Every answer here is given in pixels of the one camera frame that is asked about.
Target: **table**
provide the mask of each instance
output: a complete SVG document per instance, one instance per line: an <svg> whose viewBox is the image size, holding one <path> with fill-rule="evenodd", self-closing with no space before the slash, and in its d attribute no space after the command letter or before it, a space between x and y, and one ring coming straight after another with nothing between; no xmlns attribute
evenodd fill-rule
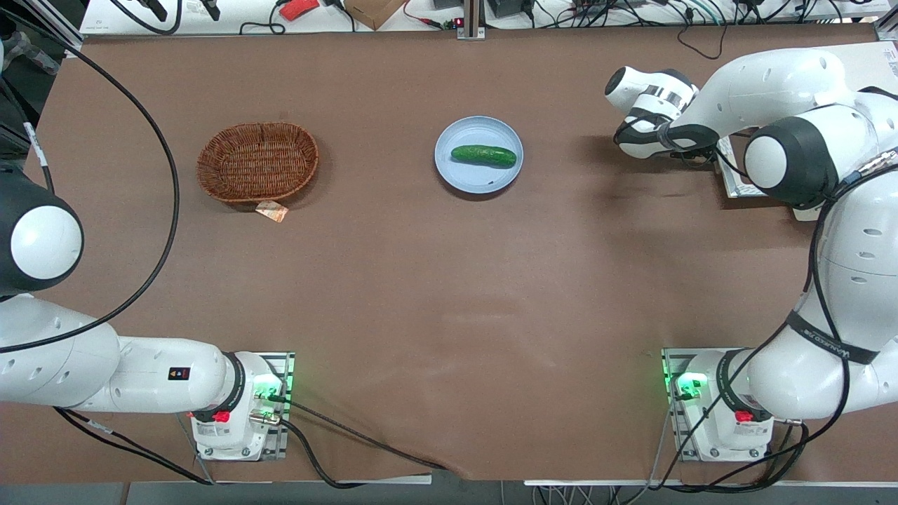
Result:
<svg viewBox="0 0 898 505"><path fill-rule="evenodd" d="M645 479L666 408L659 351L763 341L797 300L811 228L781 206L733 207L713 173L627 157L611 141L621 114L600 96L606 80L623 65L674 66L703 83L750 52L873 39L868 24L737 27L713 62L676 32L88 40L86 53L159 122L183 190L170 262L114 326L294 350L297 401L464 478ZM719 30L691 36L716 46ZM452 194L433 166L443 128L472 114L504 120L524 142L520 177L493 199ZM280 224L210 199L193 174L218 130L259 120L300 124L321 148ZM171 203L162 152L124 98L71 59L39 135L86 231L78 270L41 295L104 314L161 250ZM896 414L898 404L846 414L790 478L898 481L895 442L880 428ZM191 464L171 415L93 417ZM301 425L336 478L424 472ZM0 454L14 455L2 483L173 478L47 407L4 404L0 430ZM313 478L294 442L286 461L210 470ZM720 473L689 464L674 476Z"/></svg>
<svg viewBox="0 0 898 505"><path fill-rule="evenodd" d="M178 0L161 0L169 12L169 19L162 23L156 20L150 13L149 9L141 7L136 2L125 2L125 6L134 14L138 15L144 21L153 26L168 28L172 26L174 20L175 7ZM218 6L221 10L221 19L218 22L212 21L206 10L203 8L199 0L183 0L184 13L181 20L181 27L178 30L180 35L236 35L240 30L243 22L267 22L271 7L274 0L219 0ZM767 17L776 12L783 4L783 0L767 0L759 6L762 16ZM784 8L773 21L793 22L797 18L796 9L803 4L802 0L785 0L789 6ZM726 0L714 0L718 4L723 14L730 22L735 15L735 3ZM889 0L873 0L870 3L857 5L847 0L834 0L838 5L839 11L844 18L864 17L864 16L880 16L888 12L890 9ZM540 4L548 11L544 13L541 9L534 8L533 16L536 26L544 26L553 23L555 20L549 15L556 15L572 4L569 0L540 0ZM672 8L655 3L652 0L633 0L630 4L634 6L639 15L647 20L669 23L682 24L682 17ZM683 4L676 4L680 11L684 10ZM837 17L836 11L832 4L827 0L818 0L813 3L813 8L809 9L808 20L832 19ZM455 7L444 10L435 10L433 0L409 0L409 13L418 17L430 18L439 22L452 20L456 17L462 17L462 8ZM522 13L496 18L489 6L486 7L487 22L501 29L527 29L531 28L530 20ZM560 19L569 18L569 14L562 14ZM317 8L293 22L287 22L280 19L276 15L278 22L281 22L288 33L307 33L321 31L350 31L352 25L348 17L337 10L336 7L320 7ZM620 9L614 9L609 14L608 25L623 25L635 21L632 14L625 13ZM696 15L695 22L700 23L701 18ZM357 23L359 31L371 31L362 23ZM398 10L378 31L436 31L435 29L413 20ZM92 0L84 15L81 24L81 32L85 35L152 35L147 30L139 27L133 21L129 20L121 13L109 0ZM247 28L245 34L268 34L268 28Z"/></svg>

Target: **plate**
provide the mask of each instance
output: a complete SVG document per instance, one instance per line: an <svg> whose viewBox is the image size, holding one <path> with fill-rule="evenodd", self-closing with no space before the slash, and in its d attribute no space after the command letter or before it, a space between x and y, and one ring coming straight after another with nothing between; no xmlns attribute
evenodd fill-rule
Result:
<svg viewBox="0 0 898 505"><path fill-rule="evenodd" d="M494 168L477 164L464 164L452 158L452 150L458 146L504 147L517 155L511 168ZM468 193L484 194L505 188L521 172L524 163L524 146L521 138L504 122L487 116L471 116L449 125L436 141L434 161L440 176L452 187Z"/></svg>

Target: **robot strap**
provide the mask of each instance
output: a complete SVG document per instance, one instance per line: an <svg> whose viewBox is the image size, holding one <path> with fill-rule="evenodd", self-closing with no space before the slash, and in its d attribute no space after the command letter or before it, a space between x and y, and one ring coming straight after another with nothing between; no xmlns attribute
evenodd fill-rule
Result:
<svg viewBox="0 0 898 505"><path fill-rule="evenodd" d="M861 365L869 365L879 354L879 352L862 349L849 343L833 339L833 337L821 332L795 311L789 313L786 318L786 324L791 326L799 335L805 337L807 341L813 343L813 345L820 349L828 350L833 355L842 359L847 359L848 361L854 361Z"/></svg>

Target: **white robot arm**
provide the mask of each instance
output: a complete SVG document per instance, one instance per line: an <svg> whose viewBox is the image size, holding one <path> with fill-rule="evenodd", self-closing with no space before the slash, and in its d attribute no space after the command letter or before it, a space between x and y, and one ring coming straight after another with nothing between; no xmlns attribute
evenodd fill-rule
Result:
<svg viewBox="0 0 898 505"><path fill-rule="evenodd" d="M679 75L628 67L605 93L627 114L615 141L638 158L713 147L738 130L761 127L746 148L748 175L773 198L813 208L898 146L896 97L876 88L851 91L844 73L825 50L783 49L733 60L696 93ZM842 343L832 338L810 289L732 382L751 350L707 350L692 359L674 386L692 426L709 410L693 435L701 459L758 459L772 416L832 415L841 398L842 358L850 361L845 412L898 400L896 217L898 173L886 173L839 199L826 218L819 276ZM711 408L718 395L723 401Z"/></svg>
<svg viewBox="0 0 898 505"><path fill-rule="evenodd" d="M75 212L18 168L0 167L0 402L190 412L205 456L259 459L269 428L259 396L281 394L282 383L256 354L118 336L107 323L32 347L94 321L29 294L68 277L82 250Z"/></svg>

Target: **brown basket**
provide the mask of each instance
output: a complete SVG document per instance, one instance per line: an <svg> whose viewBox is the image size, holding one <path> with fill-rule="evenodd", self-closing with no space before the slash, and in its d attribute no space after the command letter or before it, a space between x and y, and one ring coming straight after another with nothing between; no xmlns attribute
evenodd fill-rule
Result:
<svg viewBox="0 0 898 505"><path fill-rule="evenodd" d="M302 188L318 166L318 146L290 123L243 123L218 132L197 160L197 181L226 203L283 199Z"/></svg>

